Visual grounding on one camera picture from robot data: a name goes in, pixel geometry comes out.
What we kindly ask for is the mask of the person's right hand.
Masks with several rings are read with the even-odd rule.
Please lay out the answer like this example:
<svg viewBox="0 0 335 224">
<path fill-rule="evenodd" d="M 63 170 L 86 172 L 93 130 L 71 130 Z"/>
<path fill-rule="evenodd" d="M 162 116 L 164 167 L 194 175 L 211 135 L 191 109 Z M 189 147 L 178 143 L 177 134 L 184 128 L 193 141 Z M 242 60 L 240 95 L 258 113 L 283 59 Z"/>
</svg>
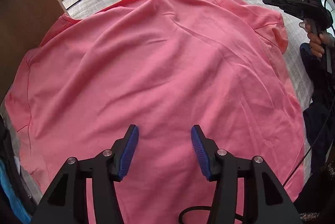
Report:
<svg viewBox="0 0 335 224">
<path fill-rule="evenodd" d="M 314 34 L 312 32 L 312 26 L 306 20 L 299 23 L 299 26 L 307 32 L 311 52 L 317 58 L 322 58 L 323 54 L 325 54 L 325 49 L 321 46 L 322 44 L 328 47 L 334 47 L 334 36 L 332 36 L 331 33 L 323 31 L 318 35 Z"/>
</svg>

